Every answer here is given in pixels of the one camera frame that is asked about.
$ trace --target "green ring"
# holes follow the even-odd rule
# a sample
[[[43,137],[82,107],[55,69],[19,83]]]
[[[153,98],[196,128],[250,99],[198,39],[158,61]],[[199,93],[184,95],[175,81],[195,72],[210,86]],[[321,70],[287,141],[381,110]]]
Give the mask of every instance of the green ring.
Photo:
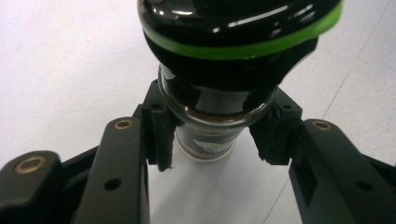
[[[338,22],[341,9],[342,4],[339,3],[322,19],[291,35],[257,44],[234,47],[202,47],[180,44],[156,33],[145,23],[143,23],[143,30],[154,43],[176,54],[205,60],[238,60],[272,54],[315,38],[328,31]]]

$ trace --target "black plastic linkage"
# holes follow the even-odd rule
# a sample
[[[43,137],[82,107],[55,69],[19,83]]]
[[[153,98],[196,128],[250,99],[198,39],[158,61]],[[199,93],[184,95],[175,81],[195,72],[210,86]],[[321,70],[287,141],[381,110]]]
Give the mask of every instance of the black plastic linkage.
[[[259,156],[271,165],[288,165],[290,133],[301,124],[303,110],[281,89],[271,110],[249,127]]]
[[[141,107],[142,127],[145,130],[148,163],[157,164],[160,171],[172,165],[172,149],[177,119],[166,105],[154,80]]]
[[[0,223],[44,223],[64,182],[56,153],[34,151],[0,172]]]
[[[395,223],[392,186],[337,126],[309,119],[298,139],[305,163],[290,180],[303,223]]]
[[[75,224],[149,223],[147,164],[137,118],[107,124]]]

